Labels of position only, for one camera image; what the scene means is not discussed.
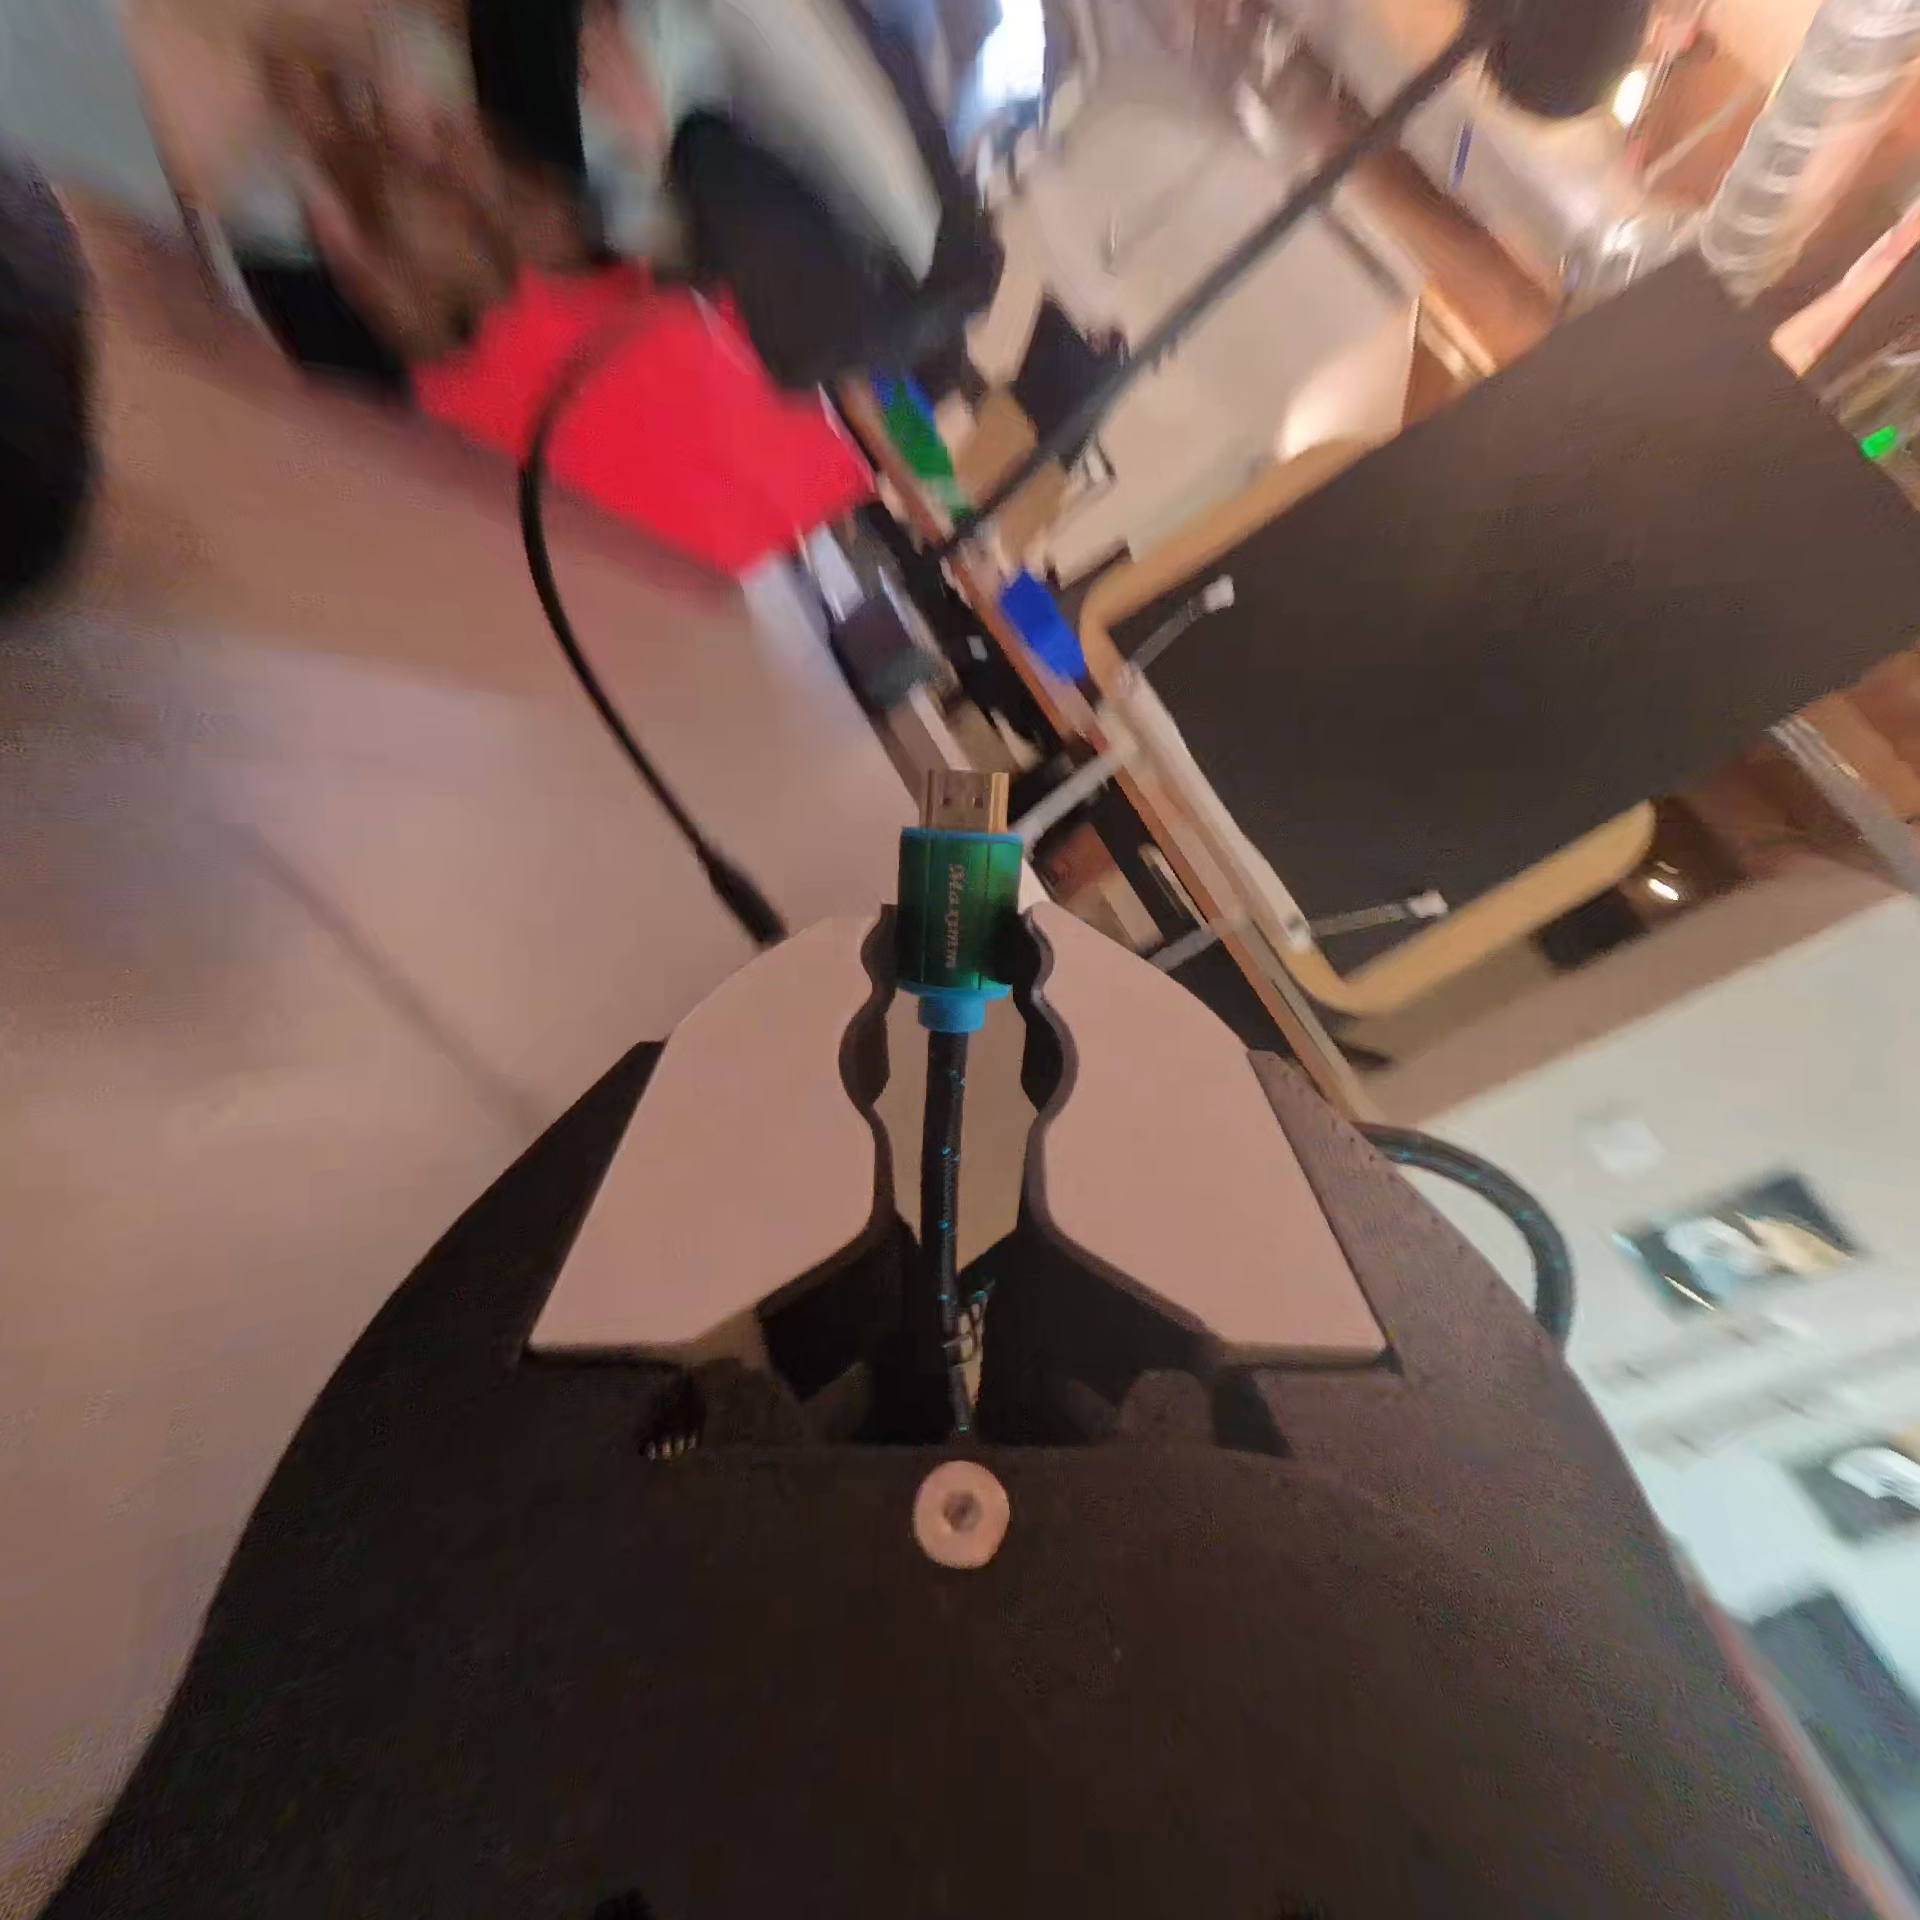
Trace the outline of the silver ventilation duct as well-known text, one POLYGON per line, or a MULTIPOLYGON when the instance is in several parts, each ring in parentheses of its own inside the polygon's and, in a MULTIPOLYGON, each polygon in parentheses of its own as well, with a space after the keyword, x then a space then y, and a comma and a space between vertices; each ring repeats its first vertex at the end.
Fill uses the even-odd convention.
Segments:
POLYGON ((1697 228, 1737 304, 1787 275, 1880 144, 1919 60, 1916 3, 1825 3, 1697 228))

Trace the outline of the red plastic bin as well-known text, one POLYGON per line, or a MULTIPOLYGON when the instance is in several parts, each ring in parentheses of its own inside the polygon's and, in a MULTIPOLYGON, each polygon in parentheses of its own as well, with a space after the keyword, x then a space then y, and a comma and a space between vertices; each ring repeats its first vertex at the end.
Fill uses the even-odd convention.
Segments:
POLYGON ((729 300, 639 264, 524 275, 467 347, 411 368, 416 404, 519 459, 591 345, 609 355, 568 404, 546 474, 679 558, 741 579, 873 498, 873 469, 826 396, 781 392, 729 300))

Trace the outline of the grey box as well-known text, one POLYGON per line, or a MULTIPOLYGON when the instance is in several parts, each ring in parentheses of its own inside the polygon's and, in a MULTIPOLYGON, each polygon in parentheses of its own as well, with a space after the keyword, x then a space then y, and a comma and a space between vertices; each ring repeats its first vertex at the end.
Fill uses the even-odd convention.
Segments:
POLYGON ((871 717, 907 704, 912 692, 937 684, 945 667, 940 651, 925 646, 887 590, 831 612, 828 645, 858 706, 871 717))

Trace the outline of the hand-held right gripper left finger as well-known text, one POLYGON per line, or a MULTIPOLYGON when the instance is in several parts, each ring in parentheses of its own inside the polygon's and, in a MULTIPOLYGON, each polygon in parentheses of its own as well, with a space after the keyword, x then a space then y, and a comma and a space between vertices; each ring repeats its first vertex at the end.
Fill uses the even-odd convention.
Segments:
POLYGON ((770 1358, 772 1316, 897 1225, 883 916, 760 954, 673 1032, 537 1314, 537 1358, 770 1358))

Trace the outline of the black metal pole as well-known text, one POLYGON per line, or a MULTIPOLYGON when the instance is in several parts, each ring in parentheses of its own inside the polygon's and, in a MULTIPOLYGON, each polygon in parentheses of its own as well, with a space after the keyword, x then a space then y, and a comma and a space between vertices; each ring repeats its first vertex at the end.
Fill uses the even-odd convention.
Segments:
POLYGON ((1601 106, 1642 49, 1648 3, 1469 3, 1447 43, 1420 66, 1341 147, 1299 180, 1267 220, 1251 228, 1132 350, 1065 421, 968 510, 930 555, 957 558, 986 538, 1024 488, 1050 465, 1067 465, 1123 397, 1165 361, 1239 281, 1279 252, 1312 214, 1328 208, 1371 158, 1402 144, 1409 123, 1469 65, 1520 112, 1568 122, 1601 106))

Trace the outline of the black board with wooden rim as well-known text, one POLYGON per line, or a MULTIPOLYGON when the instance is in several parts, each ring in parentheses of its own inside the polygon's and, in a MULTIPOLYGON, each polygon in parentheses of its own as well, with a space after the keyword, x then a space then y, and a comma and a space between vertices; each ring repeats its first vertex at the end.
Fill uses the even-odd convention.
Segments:
POLYGON ((1655 800, 1916 624, 1916 507, 1690 257, 1267 469, 1080 633, 1228 926, 1379 1018, 1611 890, 1655 800))

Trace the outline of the green plastic bin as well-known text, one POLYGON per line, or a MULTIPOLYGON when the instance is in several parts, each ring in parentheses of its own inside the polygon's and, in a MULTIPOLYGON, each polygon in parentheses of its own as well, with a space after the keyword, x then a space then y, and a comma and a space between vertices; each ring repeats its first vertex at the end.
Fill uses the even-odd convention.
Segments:
POLYGON ((968 494, 953 467, 953 452, 921 385, 911 376, 877 378, 873 396, 887 442, 925 496, 949 517, 968 507, 968 494))

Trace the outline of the phone sign door window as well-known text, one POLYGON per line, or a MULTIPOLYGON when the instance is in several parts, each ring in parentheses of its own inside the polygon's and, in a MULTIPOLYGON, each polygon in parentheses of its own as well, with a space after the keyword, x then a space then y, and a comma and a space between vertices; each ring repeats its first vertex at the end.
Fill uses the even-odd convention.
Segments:
POLYGON ((1875 1545, 1919 1526, 1919 1458, 1893 1438, 1797 1461, 1789 1474, 1844 1545, 1875 1545))
POLYGON ((1775 1171, 1611 1235, 1669 1313, 1744 1308, 1772 1290, 1858 1264, 1861 1238, 1797 1171, 1775 1171))

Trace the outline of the black quilted pad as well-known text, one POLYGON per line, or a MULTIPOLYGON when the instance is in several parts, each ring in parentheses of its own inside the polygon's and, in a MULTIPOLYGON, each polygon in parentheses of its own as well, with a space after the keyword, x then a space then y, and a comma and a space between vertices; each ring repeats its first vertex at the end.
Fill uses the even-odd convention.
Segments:
POLYGON ((98 484, 95 289, 39 169, 2 155, 2 617, 69 570, 98 484))

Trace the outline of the braided hdmi cable green plugs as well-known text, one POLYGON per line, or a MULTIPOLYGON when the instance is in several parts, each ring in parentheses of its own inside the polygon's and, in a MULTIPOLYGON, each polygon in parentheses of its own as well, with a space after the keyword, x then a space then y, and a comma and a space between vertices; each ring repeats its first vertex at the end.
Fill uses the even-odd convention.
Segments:
MULTIPOLYGON (((920 1262, 941 1345, 951 1428, 973 1430, 970 1313, 957 1285, 957 1187, 970 1042, 1013 992, 1024 853, 1008 825, 1005 774, 941 770, 925 779, 920 822, 898 843, 897 986, 920 1006, 925 1091, 920 1141, 920 1262)), ((1531 1316, 1564 1354, 1577 1280, 1567 1237, 1500 1166, 1409 1126, 1361 1123, 1388 1162, 1432 1172, 1505 1217, 1531 1262, 1531 1316)))

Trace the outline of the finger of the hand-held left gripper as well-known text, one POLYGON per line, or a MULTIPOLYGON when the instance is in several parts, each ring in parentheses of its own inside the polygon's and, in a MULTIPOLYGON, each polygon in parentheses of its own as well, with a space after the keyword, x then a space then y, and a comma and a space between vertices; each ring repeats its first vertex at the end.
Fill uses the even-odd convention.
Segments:
POLYGON ((912 43, 864 5, 667 5, 689 275, 781 388, 897 376, 995 301, 1001 243, 912 43))

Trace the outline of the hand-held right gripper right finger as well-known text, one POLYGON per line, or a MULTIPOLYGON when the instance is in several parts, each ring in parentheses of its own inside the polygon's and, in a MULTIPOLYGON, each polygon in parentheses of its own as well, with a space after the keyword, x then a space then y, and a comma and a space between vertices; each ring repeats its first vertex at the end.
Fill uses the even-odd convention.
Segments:
POLYGON ((1386 1332, 1253 1051, 1057 902, 1024 930, 1024 1197, 1044 1235, 1231 1360, 1381 1360, 1386 1332))

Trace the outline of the person's left hand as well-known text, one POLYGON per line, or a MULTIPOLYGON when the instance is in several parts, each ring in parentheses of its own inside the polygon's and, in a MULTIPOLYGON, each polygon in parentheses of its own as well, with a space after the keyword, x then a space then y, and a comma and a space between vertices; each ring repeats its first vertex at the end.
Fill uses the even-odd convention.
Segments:
POLYGON ((399 368, 467 347, 527 273, 473 99, 473 3, 122 5, 181 205, 261 281, 315 281, 399 368))

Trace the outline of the blue plastic bin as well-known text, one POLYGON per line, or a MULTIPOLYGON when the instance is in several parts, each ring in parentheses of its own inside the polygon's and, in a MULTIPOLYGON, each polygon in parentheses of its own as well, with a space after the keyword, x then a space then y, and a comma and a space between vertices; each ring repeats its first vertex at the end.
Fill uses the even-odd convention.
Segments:
POLYGON ((1050 585, 1023 570, 1001 582, 996 609, 1033 660, 1063 684, 1089 680, 1089 658, 1063 604, 1050 585))

